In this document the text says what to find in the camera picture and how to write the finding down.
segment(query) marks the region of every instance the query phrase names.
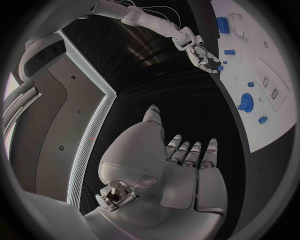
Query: blue component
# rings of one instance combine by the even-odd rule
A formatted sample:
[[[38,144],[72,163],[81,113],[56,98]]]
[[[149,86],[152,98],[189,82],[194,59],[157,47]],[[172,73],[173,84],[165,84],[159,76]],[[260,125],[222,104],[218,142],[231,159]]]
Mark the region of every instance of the blue component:
[[[216,22],[221,34],[230,34],[229,24],[226,17],[217,17]]]
[[[236,51],[234,51],[234,50],[225,50],[225,51],[224,51],[224,54],[225,54],[225,55],[235,55],[235,54],[236,54]]]
[[[251,81],[251,82],[248,82],[247,85],[248,85],[248,87],[253,88],[253,87],[254,87],[254,82],[252,82],[252,81]]]
[[[260,119],[258,119],[258,122],[259,122],[260,124],[264,124],[267,120],[268,120],[268,117],[267,117],[267,116],[262,116]]]
[[[249,93],[244,93],[241,96],[240,105],[237,106],[238,110],[250,113],[253,110],[254,102],[253,98]]]

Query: white panel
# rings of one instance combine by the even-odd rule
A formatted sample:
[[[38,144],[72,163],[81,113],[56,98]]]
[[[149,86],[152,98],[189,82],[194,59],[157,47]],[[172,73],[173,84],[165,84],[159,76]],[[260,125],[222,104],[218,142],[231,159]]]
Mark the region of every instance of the white panel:
[[[253,97],[253,111],[239,111],[252,153],[280,138],[296,123],[292,80],[274,42],[251,15],[232,0],[213,0],[211,4],[216,17],[228,18],[230,29],[230,34],[220,33],[218,40],[224,67],[220,80],[236,106],[244,93]],[[224,50],[235,50],[235,55],[225,55]],[[268,119],[260,124],[258,120],[264,116]]]

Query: black background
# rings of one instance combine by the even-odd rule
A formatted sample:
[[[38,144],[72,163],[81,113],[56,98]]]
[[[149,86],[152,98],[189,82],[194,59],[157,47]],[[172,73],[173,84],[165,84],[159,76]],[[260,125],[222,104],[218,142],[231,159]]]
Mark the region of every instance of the black background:
[[[1,33],[6,34],[6,31],[17,28],[20,24],[20,19],[26,16],[28,12],[26,9],[30,7],[30,2],[18,2],[16,8],[14,2],[6,2],[5,9],[8,12],[13,10],[13,14],[3,16],[1,21]],[[298,9],[295,7],[292,0],[265,0],[261,1],[268,5],[278,19],[282,21],[285,29],[290,33],[291,37],[296,39],[299,35],[298,25]],[[27,229],[21,224],[18,218],[15,216],[11,205],[6,201],[3,192],[0,193],[1,206],[0,206],[0,239],[34,239],[33,236],[27,231]],[[263,239],[273,239],[285,234],[286,238],[298,236],[298,221],[296,220],[299,215],[299,192],[295,195],[294,200],[289,205],[282,218],[277,224],[267,233]]]

